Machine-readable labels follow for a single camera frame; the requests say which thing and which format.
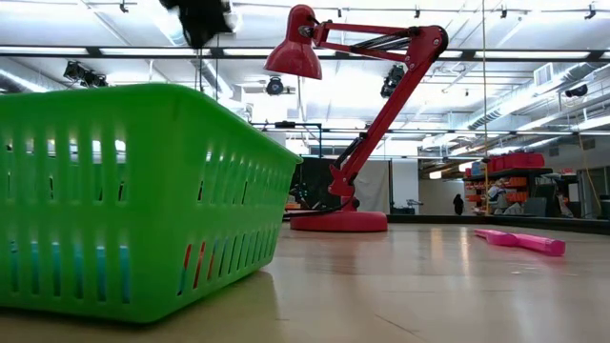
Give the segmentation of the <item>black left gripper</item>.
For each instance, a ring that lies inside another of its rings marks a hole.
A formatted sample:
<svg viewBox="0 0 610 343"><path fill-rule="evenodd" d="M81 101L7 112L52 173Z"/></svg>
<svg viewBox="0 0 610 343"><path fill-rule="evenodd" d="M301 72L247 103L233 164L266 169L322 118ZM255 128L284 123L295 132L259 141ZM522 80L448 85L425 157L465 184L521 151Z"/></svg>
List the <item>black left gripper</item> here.
<svg viewBox="0 0 610 343"><path fill-rule="evenodd" d="M202 49L219 33L231 33L227 0L158 0L166 10L175 10L183 35L193 49Z"/></svg>

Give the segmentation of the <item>green plastic basket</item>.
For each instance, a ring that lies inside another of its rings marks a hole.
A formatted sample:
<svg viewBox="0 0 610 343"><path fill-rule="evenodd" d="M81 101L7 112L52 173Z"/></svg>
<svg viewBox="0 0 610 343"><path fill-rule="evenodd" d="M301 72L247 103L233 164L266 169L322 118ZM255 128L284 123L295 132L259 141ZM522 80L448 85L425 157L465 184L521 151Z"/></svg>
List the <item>green plastic basket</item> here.
<svg viewBox="0 0 610 343"><path fill-rule="evenodd" d="M0 96L0 308L149 323L269 264L299 158L204 93L171 84ZM42 293L13 293L9 243L40 244ZM51 292L51 242L62 293ZM216 244L212 277L178 293L186 247ZM81 244L85 294L73 296ZM107 249L109 299L94 249ZM130 249L131 303L118 248Z"/></svg>

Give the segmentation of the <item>red highlighter marker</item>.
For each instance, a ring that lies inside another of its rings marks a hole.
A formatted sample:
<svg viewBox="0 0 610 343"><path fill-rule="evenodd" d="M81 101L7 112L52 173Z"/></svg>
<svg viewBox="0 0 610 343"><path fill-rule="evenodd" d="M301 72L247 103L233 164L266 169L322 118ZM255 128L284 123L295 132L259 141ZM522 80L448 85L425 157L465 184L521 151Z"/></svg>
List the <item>red highlighter marker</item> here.
<svg viewBox="0 0 610 343"><path fill-rule="evenodd" d="M207 241L186 247L179 276L179 294L197 290L211 279L215 251L216 244Z"/></svg>

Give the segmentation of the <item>red desk lamp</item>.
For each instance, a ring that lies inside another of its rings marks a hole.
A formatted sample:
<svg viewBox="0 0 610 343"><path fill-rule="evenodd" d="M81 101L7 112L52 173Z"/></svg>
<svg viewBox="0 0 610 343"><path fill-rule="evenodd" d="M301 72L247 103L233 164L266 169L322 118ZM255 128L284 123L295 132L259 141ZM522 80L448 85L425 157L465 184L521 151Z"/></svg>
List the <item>red desk lamp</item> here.
<svg viewBox="0 0 610 343"><path fill-rule="evenodd" d="M335 208L289 213L293 230L308 232L385 232L384 212L357 209L355 180L364 163L413 94L425 73L449 44L440 26L395 28L319 22L314 10L296 5L288 14L285 39L267 57L264 69L321 79L320 61L314 48L346 52L403 63L406 72L366 132L362 132L330 165L333 177L328 193L340 198Z"/></svg>

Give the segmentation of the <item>blue highlighter marker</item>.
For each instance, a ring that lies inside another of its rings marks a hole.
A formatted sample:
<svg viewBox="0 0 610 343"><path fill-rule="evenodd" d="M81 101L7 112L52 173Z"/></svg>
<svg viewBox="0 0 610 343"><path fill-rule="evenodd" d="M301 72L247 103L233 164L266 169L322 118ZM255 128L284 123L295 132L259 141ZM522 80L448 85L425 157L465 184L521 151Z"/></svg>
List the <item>blue highlighter marker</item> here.
<svg viewBox="0 0 610 343"><path fill-rule="evenodd" d="M20 270L22 268L22 258L25 252L30 257L30 281L26 283L21 280ZM28 248L21 249L16 240L9 243L9 276L5 281L10 283L10 290L13 293L20 293L28 290L30 294L40 295L42 293L42 272L41 272L40 244L32 240ZM83 299L85 294L85 260L84 251L81 244L75 244L72 251L71 262L73 264L73 296L76 299ZM105 246L98 245L94 249L94 271L95 271L95 290L96 298L100 302L109 299L109 262L107 249ZM57 241L51 242L51 292L55 297L62 293L62 259L61 245ZM118 275L120 299L123 304L131 303L131 272L130 272L130 249L126 245L118 248Z"/></svg>

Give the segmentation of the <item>black cabinet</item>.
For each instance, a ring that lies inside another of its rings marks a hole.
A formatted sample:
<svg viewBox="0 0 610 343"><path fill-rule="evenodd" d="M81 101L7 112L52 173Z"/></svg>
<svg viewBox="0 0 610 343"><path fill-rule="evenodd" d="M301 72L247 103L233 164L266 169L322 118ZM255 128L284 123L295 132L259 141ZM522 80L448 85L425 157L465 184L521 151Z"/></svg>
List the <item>black cabinet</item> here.
<svg viewBox="0 0 610 343"><path fill-rule="evenodd" d="M297 164L291 181L291 195L301 209L322 210L334 205L335 200L328 193L333 178L330 174L331 159L304 157Z"/></svg>

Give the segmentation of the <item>white panel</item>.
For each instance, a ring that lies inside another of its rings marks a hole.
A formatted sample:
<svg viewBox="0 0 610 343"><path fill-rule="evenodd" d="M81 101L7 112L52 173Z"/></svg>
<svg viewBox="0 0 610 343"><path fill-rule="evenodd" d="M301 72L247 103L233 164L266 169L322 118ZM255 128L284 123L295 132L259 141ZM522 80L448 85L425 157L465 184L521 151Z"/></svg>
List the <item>white panel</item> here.
<svg viewBox="0 0 610 343"><path fill-rule="evenodd" d="M367 161L355 180L356 199L360 212L390 212L389 163Z"/></svg>

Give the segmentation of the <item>black aluminium table frame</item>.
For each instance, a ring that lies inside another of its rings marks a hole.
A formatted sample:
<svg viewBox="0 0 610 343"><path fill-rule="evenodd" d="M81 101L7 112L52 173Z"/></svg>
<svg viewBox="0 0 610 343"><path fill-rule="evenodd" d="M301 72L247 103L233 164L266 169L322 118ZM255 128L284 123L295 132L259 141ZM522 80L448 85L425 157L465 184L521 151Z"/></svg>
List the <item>black aluminium table frame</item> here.
<svg viewBox="0 0 610 343"><path fill-rule="evenodd" d="M535 216L474 216L388 214L391 224L496 225L558 232L591 233L610 236L610 220L571 219Z"/></svg>

